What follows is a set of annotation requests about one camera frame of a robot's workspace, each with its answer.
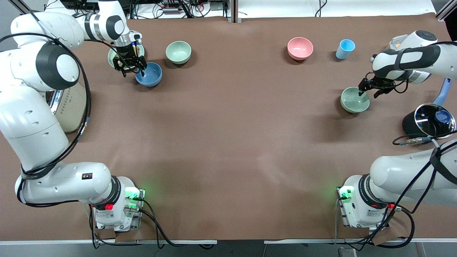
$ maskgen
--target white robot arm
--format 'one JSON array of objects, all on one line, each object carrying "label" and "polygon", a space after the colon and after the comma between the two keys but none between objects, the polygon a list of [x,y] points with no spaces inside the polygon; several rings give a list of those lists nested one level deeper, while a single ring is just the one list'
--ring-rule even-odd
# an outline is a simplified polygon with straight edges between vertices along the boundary
[{"label": "white robot arm", "polygon": [[[91,31],[92,37],[112,41],[117,49],[131,48],[129,35],[138,33],[127,27],[119,2],[100,0],[99,5],[100,13],[90,16],[89,22],[80,23],[61,13],[35,12],[16,18],[11,32],[45,34],[72,50]],[[82,24],[90,29],[83,29]],[[47,37],[14,39],[19,48],[0,53],[0,130],[22,164],[15,186],[18,200],[33,207],[77,200],[92,206],[98,228],[122,232],[138,228],[144,190],[126,177],[112,176],[102,163],[61,161],[69,142],[38,92],[63,90],[78,82],[80,68],[73,54]],[[138,42],[141,34],[134,39]]]},{"label": "white robot arm", "polygon": [[[432,33],[416,31],[403,41],[399,51],[388,49],[373,56],[371,62],[375,77],[371,80],[362,80],[359,89],[366,91],[376,88],[379,89],[377,92],[379,94],[388,93],[392,90],[390,87],[395,80],[418,79],[420,83],[430,74],[455,79],[457,78],[457,70],[454,69],[457,67],[455,53],[457,53],[456,43],[436,43],[436,37]],[[456,140],[446,142],[441,148],[454,142]],[[338,189],[344,224],[375,230],[383,221],[388,204],[397,202],[413,178],[430,161],[432,151],[382,156],[373,162],[369,174],[349,177],[344,186]],[[428,164],[422,175],[405,192],[402,200],[417,202],[430,183],[430,189],[423,203],[457,205],[455,160],[457,160],[457,149],[452,145],[441,157],[441,164],[448,172],[436,173],[435,167]]]}]

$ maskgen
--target gray floor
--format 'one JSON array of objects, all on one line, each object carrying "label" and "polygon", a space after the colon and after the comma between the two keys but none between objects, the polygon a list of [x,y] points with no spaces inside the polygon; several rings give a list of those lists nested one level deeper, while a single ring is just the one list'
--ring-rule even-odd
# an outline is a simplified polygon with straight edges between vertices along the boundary
[{"label": "gray floor", "polygon": [[[90,244],[0,246],[0,257],[153,257],[154,254],[156,257],[261,257],[264,247],[263,241],[258,240],[220,241],[212,250],[203,250],[196,245],[165,246],[157,253],[156,245],[101,246],[97,250]],[[268,245],[265,257],[338,257],[340,247],[328,244],[310,244],[308,247],[300,244]],[[424,249],[425,254],[421,257],[457,256],[457,244],[454,243],[425,243]],[[400,249],[366,246],[358,256],[419,257],[414,243]]]}]

